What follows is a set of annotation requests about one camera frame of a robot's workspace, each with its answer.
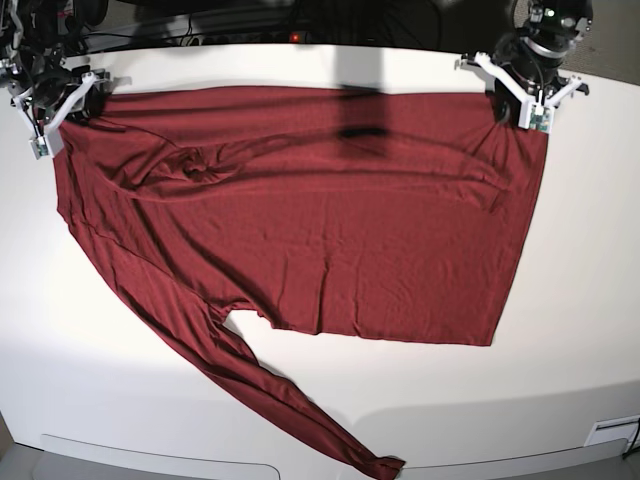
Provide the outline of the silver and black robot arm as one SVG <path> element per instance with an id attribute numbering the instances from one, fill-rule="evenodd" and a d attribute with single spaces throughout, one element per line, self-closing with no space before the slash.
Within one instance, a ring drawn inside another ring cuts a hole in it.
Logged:
<path id="1" fill-rule="evenodd" d="M 528 16 L 520 27 L 496 45 L 492 61 L 504 69 L 533 100 L 520 101 L 502 81 L 495 82 L 501 97 L 501 119 L 527 121 L 529 129 L 549 132 L 561 99 L 588 87 L 558 74 L 571 50 L 591 30 L 590 1 L 530 1 Z"/>

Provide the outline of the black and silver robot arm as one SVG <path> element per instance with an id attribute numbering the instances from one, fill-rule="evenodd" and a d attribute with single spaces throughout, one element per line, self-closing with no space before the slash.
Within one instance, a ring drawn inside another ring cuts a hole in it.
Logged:
<path id="1" fill-rule="evenodd" d="M 99 110 L 108 75 L 89 66 L 68 68 L 83 54 L 84 35 L 106 17 L 107 1 L 3 1 L 1 86 L 37 134 L 67 117 L 87 118 Z"/>

